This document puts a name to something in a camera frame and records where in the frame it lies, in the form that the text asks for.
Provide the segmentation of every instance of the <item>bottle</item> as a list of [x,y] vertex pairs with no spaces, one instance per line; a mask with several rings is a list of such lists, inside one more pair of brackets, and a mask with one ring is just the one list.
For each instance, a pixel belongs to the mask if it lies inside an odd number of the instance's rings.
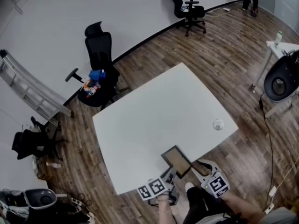
[[61,164],[59,164],[59,163],[48,163],[48,162],[46,162],[46,165],[50,166],[52,168],[61,168]]
[[276,39],[275,39],[275,42],[274,42],[274,46],[277,48],[281,42],[281,39],[282,39],[282,32],[279,31],[276,35]]
[[86,98],[89,98],[90,96],[93,96],[95,94],[95,92],[98,91],[99,88],[101,88],[101,85],[97,81],[96,84],[92,88],[89,89]]

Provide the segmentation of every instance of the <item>hand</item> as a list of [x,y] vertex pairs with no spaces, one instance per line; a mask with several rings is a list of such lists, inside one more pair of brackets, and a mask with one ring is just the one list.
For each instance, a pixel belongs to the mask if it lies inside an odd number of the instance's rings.
[[224,194],[222,194],[221,196],[220,196],[220,198],[223,200],[223,201],[228,201],[229,200],[229,197],[230,197],[230,195],[231,195],[231,192],[230,191],[228,191],[228,192],[226,192],[226,193],[224,193]]
[[164,192],[161,195],[157,196],[158,200],[168,200],[169,199],[169,192]]

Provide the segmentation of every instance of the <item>sneaker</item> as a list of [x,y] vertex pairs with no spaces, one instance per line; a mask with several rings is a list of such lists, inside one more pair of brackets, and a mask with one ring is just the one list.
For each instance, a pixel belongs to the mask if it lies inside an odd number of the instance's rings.
[[75,213],[78,213],[78,212],[82,211],[82,207],[80,207],[79,205],[76,205],[75,208],[76,208]]
[[87,216],[89,217],[89,220],[86,223],[88,223],[88,224],[95,224],[94,214],[92,212],[89,212],[87,214]]
[[191,188],[194,188],[194,184],[192,182],[187,182],[185,184],[185,191],[187,192]]
[[257,9],[251,10],[251,16],[256,17],[257,16]]

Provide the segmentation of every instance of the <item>black shoe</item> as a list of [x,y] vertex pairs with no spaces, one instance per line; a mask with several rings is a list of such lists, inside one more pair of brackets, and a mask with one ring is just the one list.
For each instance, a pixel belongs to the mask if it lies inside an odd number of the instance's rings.
[[253,16],[253,17],[257,17],[257,9],[255,9],[255,10],[251,10],[251,16]]

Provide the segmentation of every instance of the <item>small table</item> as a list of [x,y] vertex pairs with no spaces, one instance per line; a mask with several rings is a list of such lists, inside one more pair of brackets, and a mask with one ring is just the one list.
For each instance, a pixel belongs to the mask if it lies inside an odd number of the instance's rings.
[[[219,131],[213,127],[217,119],[224,122]],[[183,63],[111,104],[93,123],[117,194],[166,171],[169,166],[161,154],[174,145],[193,162],[238,129]]]
[[[269,61],[272,57],[272,54],[274,54],[274,56],[277,58],[277,59],[280,59],[281,57],[283,57],[285,54],[284,54],[284,51],[286,53],[288,53],[289,51],[291,50],[299,50],[299,45],[296,45],[296,44],[292,44],[292,43],[285,43],[285,42],[281,42],[279,44],[278,47],[274,46],[274,42],[266,42],[267,43],[267,53],[266,53],[266,56],[265,56],[265,59],[263,61],[263,65],[262,67],[260,68],[260,71],[258,72],[258,75],[257,77],[255,78],[254,82],[252,83],[252,86],[255,87],[258,83],[258,81],[261,79],[263,73],[265,72],[268,64],[269,64]],[[274,114],[282,105],[284,104],[284,102],[279,102],[277,103],[270,111],[268,111],[266,114],[265,114],[265,117],[268,118],[270,117],[272,114]]]

